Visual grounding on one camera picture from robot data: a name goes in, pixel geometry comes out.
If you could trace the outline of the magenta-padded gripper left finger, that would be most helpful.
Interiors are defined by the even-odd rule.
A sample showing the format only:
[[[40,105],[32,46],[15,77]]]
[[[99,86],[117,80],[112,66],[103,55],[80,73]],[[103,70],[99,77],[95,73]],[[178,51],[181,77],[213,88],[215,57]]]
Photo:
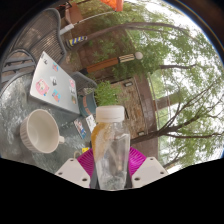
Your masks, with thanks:
[[[78,158],[69,158],[59,168],[56,175],[84,188],[97,189],[99,187],[91,149]]]

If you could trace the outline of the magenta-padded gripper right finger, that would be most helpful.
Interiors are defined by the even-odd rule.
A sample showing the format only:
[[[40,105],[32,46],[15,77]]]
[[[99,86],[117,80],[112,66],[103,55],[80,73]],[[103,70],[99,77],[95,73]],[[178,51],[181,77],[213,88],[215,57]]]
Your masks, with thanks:
[[[168,175],[155,157],[146,157],[131,147],[128,162],[127,188],[140,188]]]

